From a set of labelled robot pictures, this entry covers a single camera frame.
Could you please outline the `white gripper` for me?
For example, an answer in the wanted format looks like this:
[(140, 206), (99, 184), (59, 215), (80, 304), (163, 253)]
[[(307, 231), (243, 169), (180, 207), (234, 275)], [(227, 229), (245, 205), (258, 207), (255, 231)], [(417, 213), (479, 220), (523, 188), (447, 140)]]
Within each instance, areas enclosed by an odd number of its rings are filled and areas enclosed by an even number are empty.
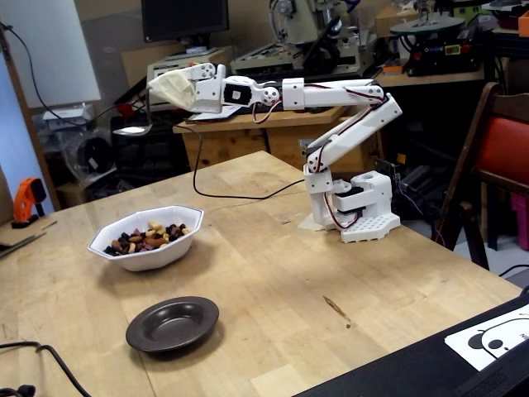
[(176, 69), (155, 77), (148, 86), (157, 98), (177, 108), (194, 113), (219, 113), (225, 77), (225, 65), (202, 63), (189, 68), (188, 78), (181, 69)]

